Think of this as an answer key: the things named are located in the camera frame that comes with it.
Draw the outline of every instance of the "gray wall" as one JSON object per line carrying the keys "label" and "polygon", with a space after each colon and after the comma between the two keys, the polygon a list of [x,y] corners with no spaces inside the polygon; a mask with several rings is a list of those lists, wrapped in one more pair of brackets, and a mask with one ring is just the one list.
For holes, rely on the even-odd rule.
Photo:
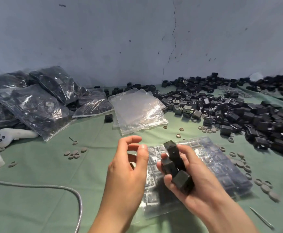
{"label": "gray wall", "polygon": [[0,73],[51,65],[85,86],[283,74],[283,0],[0,0]]}

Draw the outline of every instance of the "metal rod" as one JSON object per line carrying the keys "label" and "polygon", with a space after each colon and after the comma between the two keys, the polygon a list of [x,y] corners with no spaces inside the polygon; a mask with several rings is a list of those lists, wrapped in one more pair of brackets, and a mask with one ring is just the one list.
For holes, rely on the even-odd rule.
{"label": "metal rod", "polygon": [[72,140],[73,142],[75,142],[75,140],[74,140],[74,139],[72,139],[72,138],[71,138],[71,136],[69,136],[69,139],[70,139],[70,140]]}
{"label": "metal rod", "polygon": [[249,208],[250,208],[250,209],[254,212],[254,214],[256,214],[257,217],[259,217],[260,220],[262,220],[271,230],[274,230],[274,226],[273,226],[271,223],[269,223],[269,222],[268,222],[266,219],[264,219],[259,213],[257,213],[255,209],[253,209],[252,207],[249,207]]}

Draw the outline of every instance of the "hand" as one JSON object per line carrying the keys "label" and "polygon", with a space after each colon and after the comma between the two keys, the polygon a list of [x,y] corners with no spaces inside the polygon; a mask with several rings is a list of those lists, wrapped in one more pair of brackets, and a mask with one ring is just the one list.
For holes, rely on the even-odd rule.
{"label": "hand", "polygon": [[[186,208],[197,215],[210,232],[258,232],[246,213],[230,198],[192,148],[186,145],[177,147],[195,188],[186,196],[171,182],[171,175],[164,176],[164,183]],[[157,167],[162,172],[160,161],[157,162]]]}
{"label": "hand", "polygon": [[[108,167],[100,208],[89,232],[108,232],[108,227],[110,232],[125,232],[130,226],[143,198],[147,177],[149,153],[146,145],[137,144],[140,141],[140,136],[119,140]],[[128,154],[128,150],[137,151],[137,156]],[[135,162],[136,167],[133,169],[129,162]]]}

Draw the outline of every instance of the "left hand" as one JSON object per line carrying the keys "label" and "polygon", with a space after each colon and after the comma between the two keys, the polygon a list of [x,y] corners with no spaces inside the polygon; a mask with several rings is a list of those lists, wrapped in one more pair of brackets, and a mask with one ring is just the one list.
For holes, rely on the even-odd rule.
{"label": "left hand", "polygon": [[[149,153],[146,145],[137,144],[140,141],[140,136],[121,138],[108,167],[105,190],[95,221],[101,222],[105,218],[114,222],[113,232],[128,229],[144,195]],[[128,150],[137,151],[137,156],[128,154]],[[136,167],[133,169],[129,162],[135,162]]]}

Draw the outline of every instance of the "screw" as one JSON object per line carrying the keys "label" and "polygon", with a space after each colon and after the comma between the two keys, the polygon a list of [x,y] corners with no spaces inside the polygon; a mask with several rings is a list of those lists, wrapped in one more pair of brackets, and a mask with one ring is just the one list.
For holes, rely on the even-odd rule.
{"label": "screw", "polygon": [[72,140],[73,142],[75,142],[75,140],[74,140],[74,139],[72,139],[72,138],[71,138],[71,136],[69,136],[69,139],[70,139],[70,140]]}

